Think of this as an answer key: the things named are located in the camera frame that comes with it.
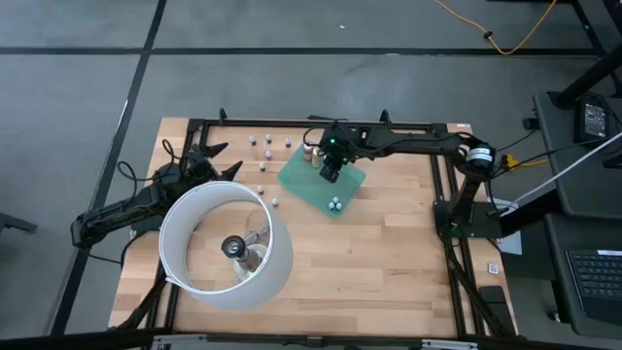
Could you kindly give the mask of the black desk support beam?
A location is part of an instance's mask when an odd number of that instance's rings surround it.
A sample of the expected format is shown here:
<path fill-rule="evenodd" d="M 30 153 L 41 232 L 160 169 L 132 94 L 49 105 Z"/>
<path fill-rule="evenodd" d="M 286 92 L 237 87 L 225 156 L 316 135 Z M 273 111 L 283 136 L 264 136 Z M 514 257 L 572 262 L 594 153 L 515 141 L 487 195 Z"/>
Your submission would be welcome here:
<path fill-rule="evenodd" d="M 562 205 L 558 191 L 551 190 L 511 213 L 503 215 L 500 218 L 501 237 L 507 237 L 524 227 L 541 221 L 546 214 L 561 212 Z"/>

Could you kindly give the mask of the grey chair base leg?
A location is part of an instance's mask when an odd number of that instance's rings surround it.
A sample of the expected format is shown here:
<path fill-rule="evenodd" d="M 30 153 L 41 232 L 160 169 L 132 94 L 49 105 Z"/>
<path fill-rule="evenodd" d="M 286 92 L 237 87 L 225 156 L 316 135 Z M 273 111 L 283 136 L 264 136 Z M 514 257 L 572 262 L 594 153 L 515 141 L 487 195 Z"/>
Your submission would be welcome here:
<path fill-rule="evenodd" d="M 27 234 L 33 234 L 37 230 L 37 226 L 35 224 L 11 215 L 0 213 L 0 233 L 2 233 L 5 228 L 14 228 Z"/>

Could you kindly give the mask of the thin black stand leg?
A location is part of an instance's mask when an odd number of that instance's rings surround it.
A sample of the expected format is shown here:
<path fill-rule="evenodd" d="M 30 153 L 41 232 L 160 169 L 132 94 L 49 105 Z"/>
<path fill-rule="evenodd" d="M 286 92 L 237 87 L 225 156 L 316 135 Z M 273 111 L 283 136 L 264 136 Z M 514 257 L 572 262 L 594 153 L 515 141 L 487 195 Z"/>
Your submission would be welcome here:
<path fill-rule="evenodd" d="M 617 65 L 606 67 L 613 84 L 613 98 L 622 99 L 622 0 L 570 0 L 593 48 L 597 62 L 612 61 L 620 50 Z"/>

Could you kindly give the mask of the black desk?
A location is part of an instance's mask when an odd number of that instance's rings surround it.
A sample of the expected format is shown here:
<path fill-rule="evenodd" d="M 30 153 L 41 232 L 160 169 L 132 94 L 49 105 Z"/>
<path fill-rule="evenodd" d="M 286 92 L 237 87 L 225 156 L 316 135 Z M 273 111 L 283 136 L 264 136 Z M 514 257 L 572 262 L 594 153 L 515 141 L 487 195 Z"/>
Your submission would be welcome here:
<path fill-rule="evenodd" d="M 569 250 L 622 250 L 622 221 L 547 214 L 543 222 L 556 275 L 554 294 L 562 321 L 580 335 L 622 340 L 622 326 L 595 320 L 583 313 L 566 256 Z"/>
<path fill-rule="evenodd" d="M 592 146 L 575 144 L 574 110 L 557 108 L 547 93 L 535 95 L 533 102 L 555 174 L 594 149 Z M 622 220 L 622 168 L 604 166 L 607 160 L 614 157 L 613 151 L 620 144 L 620 140 L 614 141 L 603 152 L 591 155 L 555 180 L 555 187 L 566 214 Z"/>

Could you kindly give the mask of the black flat rounded device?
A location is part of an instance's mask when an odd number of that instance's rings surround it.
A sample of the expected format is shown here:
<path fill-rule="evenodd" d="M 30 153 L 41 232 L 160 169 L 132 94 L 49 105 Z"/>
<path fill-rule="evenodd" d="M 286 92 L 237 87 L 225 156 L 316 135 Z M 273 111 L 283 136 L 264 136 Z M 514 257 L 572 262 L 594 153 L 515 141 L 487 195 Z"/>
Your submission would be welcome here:
<path fill-rule="evenodd" d="M 507 307 L 506 298 L 503 288 L 501 286 L 485 286 L 479 288 L 480 295 L 483 297 L 486 304 L 490 307 L 492 312 L 499 318 L 502 315 L 508 315 L 509 309 Z"/>

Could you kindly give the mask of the white lamp shade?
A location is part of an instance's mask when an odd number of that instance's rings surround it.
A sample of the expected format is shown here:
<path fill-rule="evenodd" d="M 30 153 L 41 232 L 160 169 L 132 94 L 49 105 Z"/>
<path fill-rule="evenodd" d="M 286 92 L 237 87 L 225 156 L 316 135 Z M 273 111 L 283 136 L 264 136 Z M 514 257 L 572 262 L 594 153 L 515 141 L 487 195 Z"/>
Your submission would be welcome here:
<path fill-rule="evenodd" d="M 267 219 L 268 244 L 257 269 L 239 284 L 219 291 L 201 291 L 190 280 L 187 250 L 194 226 L 211 210 L 232 202 L 261 207 Z M 286 285 L 294 263 L 294 248 L 287 226 L 251 189 L 228 181 L 197 186 L 177 199 L 160 226 L 159 258 L 165 279 L 213 307 L 243 310 L 268 303 Z"/>

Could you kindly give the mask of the green translucent plastic tray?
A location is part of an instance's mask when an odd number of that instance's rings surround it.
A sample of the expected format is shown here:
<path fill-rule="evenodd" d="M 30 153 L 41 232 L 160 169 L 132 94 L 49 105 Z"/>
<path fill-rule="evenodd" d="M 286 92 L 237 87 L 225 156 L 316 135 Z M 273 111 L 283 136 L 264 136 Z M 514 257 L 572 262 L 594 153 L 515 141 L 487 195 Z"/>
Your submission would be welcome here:
<path fill-rule="evenodd" d="M 296 149 L 278 174 L 282 186 L 327 216 L 341 218 L 365 180 L 365 173 L 353 165 L 345 165 L 336 182 L 330 183 L 320 175 L 320 168 L 302 157 L 302 144 Z M 342 209 L 329 210 L 328 204 L 337 196 Z"/>

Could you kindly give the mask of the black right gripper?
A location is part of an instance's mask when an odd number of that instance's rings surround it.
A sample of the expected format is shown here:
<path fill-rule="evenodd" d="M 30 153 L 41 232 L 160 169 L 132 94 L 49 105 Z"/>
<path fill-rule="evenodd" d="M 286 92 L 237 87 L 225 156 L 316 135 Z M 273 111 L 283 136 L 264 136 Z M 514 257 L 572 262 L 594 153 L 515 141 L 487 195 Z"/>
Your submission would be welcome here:
<path fill-rule="evenodd" d="M 350 142 L 341 131 L 325 130 L 319 143 L 324 154 L 320 175 L 325 180 L 335 183 L 342 167 L 342 160 L 349 160 Z"/>

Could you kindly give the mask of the black rig crossbar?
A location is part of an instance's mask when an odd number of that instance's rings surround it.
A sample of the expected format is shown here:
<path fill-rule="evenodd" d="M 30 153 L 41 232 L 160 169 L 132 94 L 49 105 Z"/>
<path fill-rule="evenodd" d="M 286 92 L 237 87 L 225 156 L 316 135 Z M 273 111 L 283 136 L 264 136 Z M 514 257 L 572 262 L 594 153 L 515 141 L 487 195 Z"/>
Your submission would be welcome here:
<path fill-rule="evenodd" d="M 468 334 L 457 339 L 418 337 L 281 335 L 249 333 L 171 332 L 167 328 L 86 332 L 0 340 L 0 350 L 127 350 L 186 343 L 249 343 L 328 346 L 403 346 L 412 350 L 604 350 L 602 348 L 531 341 L 521 337 L 495 338 Z"/>

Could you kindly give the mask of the black power adapter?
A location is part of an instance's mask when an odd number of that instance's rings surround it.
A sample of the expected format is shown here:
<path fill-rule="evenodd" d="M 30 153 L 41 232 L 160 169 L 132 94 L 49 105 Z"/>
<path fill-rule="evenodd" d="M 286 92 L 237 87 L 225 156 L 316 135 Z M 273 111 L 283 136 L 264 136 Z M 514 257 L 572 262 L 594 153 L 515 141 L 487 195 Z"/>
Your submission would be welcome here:
<path fill-rule="evenodd" d="M 610 136 L 609 117 L 608 106 L 599 95 L 582 95 L 575 102 L 573 140 L 604 141 Z"/>

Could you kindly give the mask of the black keyboard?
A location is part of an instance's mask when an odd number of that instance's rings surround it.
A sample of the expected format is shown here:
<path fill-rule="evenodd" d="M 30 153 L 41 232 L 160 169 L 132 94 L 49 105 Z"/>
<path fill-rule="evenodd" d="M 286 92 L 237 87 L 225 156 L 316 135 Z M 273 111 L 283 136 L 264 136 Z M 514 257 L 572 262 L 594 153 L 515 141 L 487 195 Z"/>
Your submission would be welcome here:
<path fill-rule="evenodd" d="M 583 313 L 622 326 L 622 250 L 566 251 Z"/>

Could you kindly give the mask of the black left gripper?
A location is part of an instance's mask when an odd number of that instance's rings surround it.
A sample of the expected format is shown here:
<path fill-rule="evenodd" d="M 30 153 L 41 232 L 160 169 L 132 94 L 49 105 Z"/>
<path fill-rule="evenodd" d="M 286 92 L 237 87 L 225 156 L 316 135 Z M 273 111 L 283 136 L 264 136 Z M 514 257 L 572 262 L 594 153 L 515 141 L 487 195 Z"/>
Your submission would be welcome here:
<path fill-rule="evenodd" d="M 212 166 L 209 158 L 216 157 L 228 146 L 227 142 L 215 145 L 199 145 L 199 151 L 190 151 L 187 155 L 187 167 L 185 178 L 188 181 L 233 181 L 237 172 L 242 166 L 242 161 L 238 161 L 231 167 L 223 170 L 220 175 Z"/>

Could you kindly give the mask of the thick black desk leg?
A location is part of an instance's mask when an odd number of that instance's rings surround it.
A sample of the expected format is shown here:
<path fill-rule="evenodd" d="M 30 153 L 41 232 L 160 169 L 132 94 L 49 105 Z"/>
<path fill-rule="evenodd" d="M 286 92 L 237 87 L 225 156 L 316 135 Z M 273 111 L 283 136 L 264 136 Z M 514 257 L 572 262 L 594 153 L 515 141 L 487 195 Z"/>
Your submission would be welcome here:
<path fill-rule="evenodd" d="M 622 65 L 622 44 L 604 55 L 564 90 L 551 92 L 551 102 L 561 109 L 570 108 L 577 98 L 588 92 L 605 77 L 613 75 L 620 65 Z"/>

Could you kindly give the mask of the black aluminium table frame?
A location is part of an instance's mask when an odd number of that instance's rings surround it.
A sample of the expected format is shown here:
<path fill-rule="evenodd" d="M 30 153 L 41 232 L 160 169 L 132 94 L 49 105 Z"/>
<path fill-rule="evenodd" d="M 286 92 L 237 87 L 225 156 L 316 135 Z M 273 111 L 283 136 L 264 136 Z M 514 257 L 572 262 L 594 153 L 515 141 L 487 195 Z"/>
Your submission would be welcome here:
<path fill-rule="evenodd" d="M 271 135 L 271 144 L 265 134 Z M 256 137 L 256 146 L 250 136 Z M 294 267 L 273 300 L 250 310 L 221 310 L 167 287 L 144 326 L 176 333 L 453 339 L 514 334 L 510 297 L 505 295 L 508 315 L 499 318 L 490 307 L 481 312 L 446 260 L 432 205 L 446 199 L 459 181 L 448 161 L 428 156 L 364 161 L 362 188 L 344 215 L 332 219 L 288 192 L 277 178 L 292 155 L 286 138 L 299 144 L 319 136 L 313 121 L 161 121 L 157 140 L 169 141 L 178 152 L 194 142 L 228 143 L 217 156 L 217 167 L 241 160 L 236 181 L 263 186 L 266 199 L 279 200 L 277 214 L 293 239 Z M 272 160 L 265 157 L 268 150 Z"/>

